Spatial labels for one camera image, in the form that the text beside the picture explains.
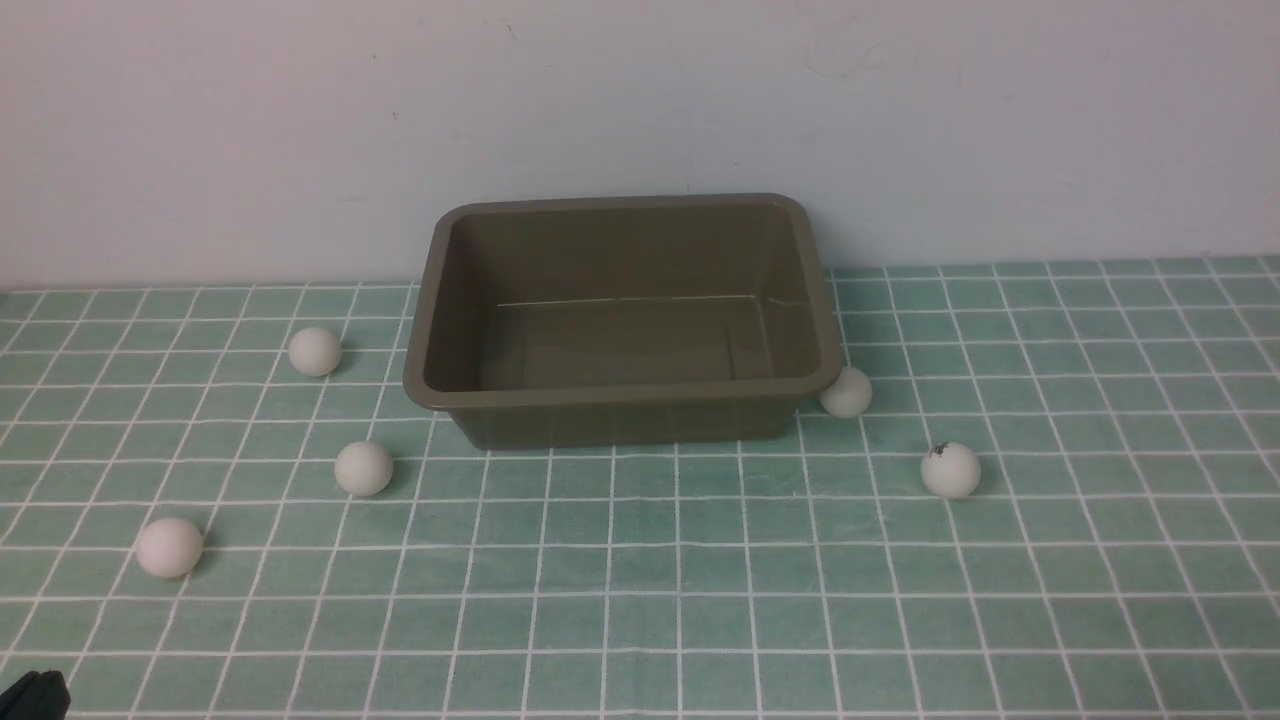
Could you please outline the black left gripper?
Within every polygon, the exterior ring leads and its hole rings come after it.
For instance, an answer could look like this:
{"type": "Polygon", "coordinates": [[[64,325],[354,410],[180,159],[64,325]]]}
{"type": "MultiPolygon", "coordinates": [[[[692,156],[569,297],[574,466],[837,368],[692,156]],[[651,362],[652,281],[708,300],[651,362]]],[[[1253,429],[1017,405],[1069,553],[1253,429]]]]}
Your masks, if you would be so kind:
{"type": "Polygon", "coordinates": [[[58,670],[28,671],[1,694],[1,719],[60,720],[70,706],[70,692],[58,670]]]}

